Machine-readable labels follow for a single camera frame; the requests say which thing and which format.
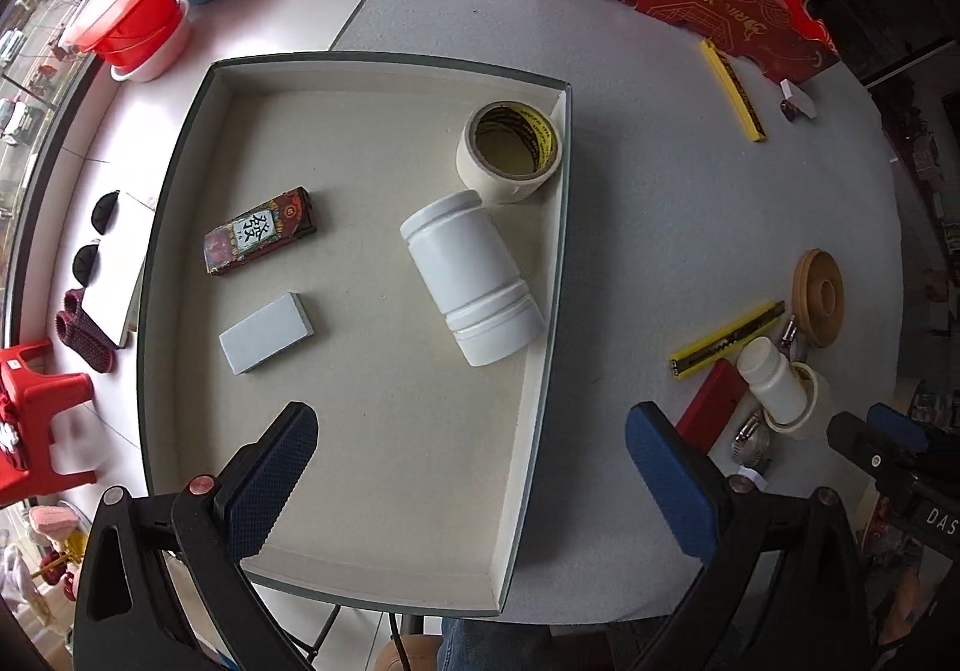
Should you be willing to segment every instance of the brown round lid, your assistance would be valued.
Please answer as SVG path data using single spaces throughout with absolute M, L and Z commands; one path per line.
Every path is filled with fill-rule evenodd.
M 812 347 L 828 347 L 843 326 L 843 276 L 827 251 L 812 249 L 793 275 L 793 313 Z

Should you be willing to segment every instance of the red plastic stool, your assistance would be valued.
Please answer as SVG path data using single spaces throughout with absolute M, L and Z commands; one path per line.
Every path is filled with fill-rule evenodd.
M 0 458 L 0 507 L 97 480 L 92 470 L 57 473 L 50 462 L 50 420 L 93 398 L 93 382 L 86 374 L 38 374 L 27 367 L 28 361 L 44 355 L 50 347 L 50 339 L 45 338 L 0 350 L 0 382 L 16 409 L 29 468 L 17 470 Z

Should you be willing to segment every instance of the blue gripper pad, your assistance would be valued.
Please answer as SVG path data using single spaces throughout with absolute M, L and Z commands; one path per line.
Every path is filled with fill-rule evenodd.
M 236 487 L 224 483 L 222 514 L 227 557 L 234 564 L 263 547 L 317 448 L 317 433 L 314 410 L 305 403 L 288 403 L 250 451 L 243 447 L 237 453 L 243 456 L 246 475 Z
M 883 403 L 875 403 L 867 412 L 867 425 L 886 433 L 900 446 L 914 454 L 920 454 L 929 449 L 930 440 L 922 425 L 909 420 L 900 412 L 894 411 Z
M 680 437 L 656 403 L 632 407 L 626 438 L 627 451 L 683 554 L 707 565 L 730 518 L 723 474 Z

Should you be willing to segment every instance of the person's leg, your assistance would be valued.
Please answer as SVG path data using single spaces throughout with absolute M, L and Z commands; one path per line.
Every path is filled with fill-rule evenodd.
M 437 671 L 556 671 L 561 667 L 546 625 L 443 620 Z

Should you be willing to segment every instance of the white plastic bottle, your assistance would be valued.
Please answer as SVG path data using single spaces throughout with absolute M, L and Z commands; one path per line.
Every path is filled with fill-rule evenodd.
M 790 425 L 803 415 L 808 398 L 800 377 L 769 338 L 760 336 L 743 347 L 736 369 L 779 425 Z
M 416 211 L 400 235 L 469 364 L 502 360 L 544 332 L 530 288 L 474 190 Z

